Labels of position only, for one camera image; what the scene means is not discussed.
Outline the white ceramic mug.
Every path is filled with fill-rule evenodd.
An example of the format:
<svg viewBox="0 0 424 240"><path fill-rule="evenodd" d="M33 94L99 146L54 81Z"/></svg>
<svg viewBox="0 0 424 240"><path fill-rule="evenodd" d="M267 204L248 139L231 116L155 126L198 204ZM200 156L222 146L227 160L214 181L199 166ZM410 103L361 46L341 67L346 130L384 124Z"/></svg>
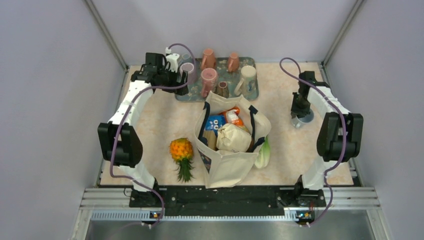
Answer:
<svg viewBox="0 0 424 240"><path fill-rule="evenodd" d="M185 64L185 63L193 63L193 58L189 53L184 53L180 55L177 61L178 61L178 65L181 66L182 64Z"/></svg>

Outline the cream canvas tote bag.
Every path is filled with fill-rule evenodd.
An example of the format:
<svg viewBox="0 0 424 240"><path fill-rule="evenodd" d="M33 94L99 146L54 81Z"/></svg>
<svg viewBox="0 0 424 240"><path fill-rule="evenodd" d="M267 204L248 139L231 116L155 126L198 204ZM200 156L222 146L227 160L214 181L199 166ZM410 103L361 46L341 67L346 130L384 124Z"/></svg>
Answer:
<svg viewBox="0 0 424 240"><path fill-rule="evenodd" d="M217 149L217 136L213 131L204 130L210 115L219 115L233 107L240 108L238 116L252 137L246 152ZM271 127L268 118L243 96L224 98L211 92L194 127L196 148L205 167L205 187L224 188L240 184L252 167L255 167L254 163Z"/></svg>

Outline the mauve purple mug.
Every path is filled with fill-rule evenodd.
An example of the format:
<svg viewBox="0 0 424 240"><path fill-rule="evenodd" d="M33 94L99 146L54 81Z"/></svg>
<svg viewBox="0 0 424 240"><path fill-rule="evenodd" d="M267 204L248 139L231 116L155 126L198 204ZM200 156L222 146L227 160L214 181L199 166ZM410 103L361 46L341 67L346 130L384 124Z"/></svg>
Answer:
<svg viewBox="0 0 424 240"><path fill-rule="evenodd" d="M180 67L180 74L183 75L184 72L187 72L187 82L189 85L194 84L197 81L197 68L191 62L185 62Z"/></svg>

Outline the light blue mug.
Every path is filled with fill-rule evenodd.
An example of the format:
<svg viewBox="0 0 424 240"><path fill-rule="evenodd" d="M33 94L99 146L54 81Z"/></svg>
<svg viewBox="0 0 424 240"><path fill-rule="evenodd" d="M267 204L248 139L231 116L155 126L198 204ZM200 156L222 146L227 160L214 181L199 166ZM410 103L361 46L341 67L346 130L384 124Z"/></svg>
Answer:
<svg viewBox="0 0 424 240"><path fill-rule="evenodd" d="M314 112L310 110L304 117L298 117L297 115L292 117L291 124L295 129L300 129L304 125L310 124L314 120L314 117Z"/></svg>

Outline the pink patterned mug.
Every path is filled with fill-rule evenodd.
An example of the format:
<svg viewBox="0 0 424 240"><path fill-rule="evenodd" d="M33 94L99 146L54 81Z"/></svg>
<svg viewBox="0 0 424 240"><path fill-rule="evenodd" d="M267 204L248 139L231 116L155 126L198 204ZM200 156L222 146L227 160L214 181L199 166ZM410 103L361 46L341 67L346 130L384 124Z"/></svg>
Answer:
<svg viewBox="0 0 424 240"><path fill-rule="evenodd" d="M205 68L200 74L202 80L202 89L200 95L206 98L210 92L216 88L218 73L214 68Z"/></svg>

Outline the brown striped mug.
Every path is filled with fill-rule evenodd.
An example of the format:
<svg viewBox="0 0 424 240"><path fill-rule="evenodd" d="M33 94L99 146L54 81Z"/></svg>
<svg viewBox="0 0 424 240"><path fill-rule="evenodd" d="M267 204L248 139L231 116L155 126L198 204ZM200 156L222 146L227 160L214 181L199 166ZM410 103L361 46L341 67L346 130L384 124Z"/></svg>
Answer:
<svg viewBox="0 0 424 240"><path fill-rule="evenodd" d="M216 88L216 92L217 95L223 97L223 98L228 98L229 97L229 89L228 89L228 84L225 81L221 81Z"/></svg>

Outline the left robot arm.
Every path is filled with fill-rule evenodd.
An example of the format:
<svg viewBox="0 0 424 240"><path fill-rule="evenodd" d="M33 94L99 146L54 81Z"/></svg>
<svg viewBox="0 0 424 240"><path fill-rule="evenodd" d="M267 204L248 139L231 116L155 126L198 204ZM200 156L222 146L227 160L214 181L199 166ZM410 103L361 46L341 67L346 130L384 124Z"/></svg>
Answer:
<svg viewBox="0 0 424 240"><path fill-rule="evenodd" d="M160 202L154 189L156 179L142 161L143 145L135 124L148 99L157 89L175 95L188 93L188 72L179 72L180 55L170 49L165 54L148 52L145 63L130 78L128 90L114 115L98 125L97 133L103 159L109 162L110 172L118 167L133 188L142 192L141 200L149 207Z"/></svg>

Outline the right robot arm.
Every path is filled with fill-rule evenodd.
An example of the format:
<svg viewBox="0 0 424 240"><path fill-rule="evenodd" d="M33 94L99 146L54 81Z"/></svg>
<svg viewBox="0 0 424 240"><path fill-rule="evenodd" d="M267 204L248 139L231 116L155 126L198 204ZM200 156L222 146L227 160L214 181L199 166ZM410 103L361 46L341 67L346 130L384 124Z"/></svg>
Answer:
<svg viewBox="0 0 424 240"><path fill-rule="evenodd" d="M356 157L361 148L364 118L360 113L347 110L333 95L329 85L317 81L313 71L298 75L299 88L293 93L290 109L293 126L298 129L314 119L316 112L322 117L322 125L316 140L317 158L306 173L298 179L299 189L293 192L293 200L299 206L307 206L314 198L312 191L325 185L326 173Z"/></svg>

